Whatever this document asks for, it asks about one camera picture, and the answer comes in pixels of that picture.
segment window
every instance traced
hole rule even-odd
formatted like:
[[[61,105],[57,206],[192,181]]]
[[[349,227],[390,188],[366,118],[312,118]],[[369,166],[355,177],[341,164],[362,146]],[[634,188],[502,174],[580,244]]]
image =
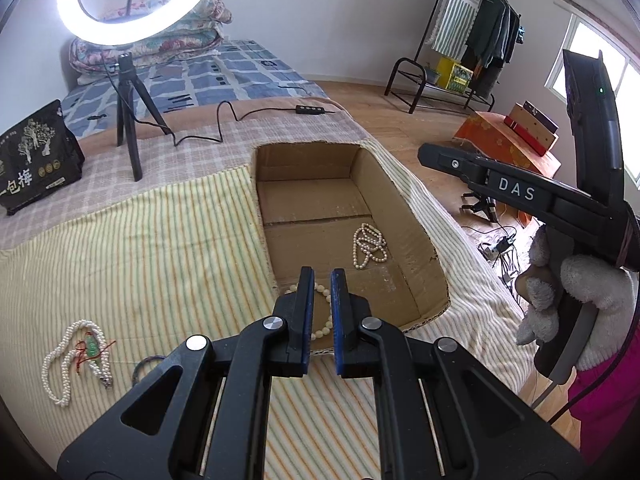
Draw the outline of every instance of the window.
[[[611,86],[616,94],[626,170],[636,181],[636,185],[640,186],[640,123],[638,112],[635,110],[639,103],[639,67],[624,48],[616,46],[603,33],[596,31],[575,15],[571,18],[564,38],[562,49],[564,48],[591,57],[598,57],[599,52],[602,51]],[[546,82],[546,87],[566,102],[562,49]]]

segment pearl necklace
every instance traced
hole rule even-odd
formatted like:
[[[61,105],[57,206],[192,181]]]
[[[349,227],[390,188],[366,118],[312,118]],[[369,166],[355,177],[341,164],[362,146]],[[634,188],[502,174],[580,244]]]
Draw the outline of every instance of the pearl necklace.
[[[296,292],[297,290],[298,290],[297,284],[291,285],[285,291],[285,294],[290,294],[292,292]],[[328,288],[324,288],[323,285],[318,285],[316,282],[314,282],[314,290],[322,294],[326,302],[329,304],[329,307],[331,307],[331,291]],[[331,315],[331,311],[329,310],[329,319],[324,324],[324,327],[322,327],[322,330],[317,330],[316,332],[311,333],[311,341],[315,341],[316,339],[320,339],[326,335],[329,335],[329,332],[331,332],[331,329],[333,327],[334,327],[334,317]]]
[[[94,373],[100,382],[104,385],[105,388],[108,388],[113,384],[113,378],[111,377],[111,372],[109,370],[109,350],[107,349],[107,341],[104,338],[104,334],[99,326],[97,326],[93,321],[89,321],[87,319],[81,319],[80,321],[76,321],[69,328],[66,329],[65,335],[62,338],[62,341],[56,348],[47,354],[42,362],[42,386],[44,387],[44,391],[49,396],[49,399],[53,400],[53,403],[56,406],[68,406],[69,400],[71,400],[71,382],[69,380],[69,366],[73,362],[75,358],[77,358],[82,351],[77,349],[72,349],[65,356],[62,364],[60,365],[62,368],[62,398],[59,399],[53,393],[51,386],[49,385],[49,368],[51,367],[51,363],[55,361],[55,359],[59,358],[65,351],[66,347],[69,345],[72,336],[82,328],[89,328],[94,333],[94,337],[98,341],[98,346],[100,347],[100,366],[95,362],[95,360],[88,360],[87,363],[91,371]]]
[[[386,262],[389,256],[385,251],[385,247],[386,240],[382,237],[382,233],[373,225],[362,224],[353,234],[353,266],[356,269],[364,269],[370,259],[378,263]],[[358,263],[358,249],[365,255],[361,264]],[[382,251],[382,258],[377,258],[373,255],[378,251]]]

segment yellow box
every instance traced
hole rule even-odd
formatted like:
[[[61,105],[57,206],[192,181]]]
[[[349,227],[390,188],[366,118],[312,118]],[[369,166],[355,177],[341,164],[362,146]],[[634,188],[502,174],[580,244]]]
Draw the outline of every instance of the yellow box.
[[[440,72],[438,86],[445,90],[463,94],[474,76],[472,70],[460,65],[455,59],[442,56],[436,69]]]

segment red box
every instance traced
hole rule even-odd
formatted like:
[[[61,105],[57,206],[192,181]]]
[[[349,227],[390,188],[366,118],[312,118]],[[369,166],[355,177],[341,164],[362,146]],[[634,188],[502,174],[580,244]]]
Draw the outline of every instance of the red box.
[[[509,116],[504,118],[504,124],[516,132],[539,156],[543,156],[548,151],[542,144],[540,144],[539,140],[527,131],[526,128],[518,124]]]

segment ring light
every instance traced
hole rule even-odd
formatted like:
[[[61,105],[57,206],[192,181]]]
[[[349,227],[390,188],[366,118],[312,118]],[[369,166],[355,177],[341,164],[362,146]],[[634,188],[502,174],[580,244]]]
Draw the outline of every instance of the ring light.
[[[89,43],[121,45],[144,40],[173,25],[200,0],[171,0],[147,16],[125,23],[102,23],[87,16],[78,0],[58,0],[60,18],[73,34]]]

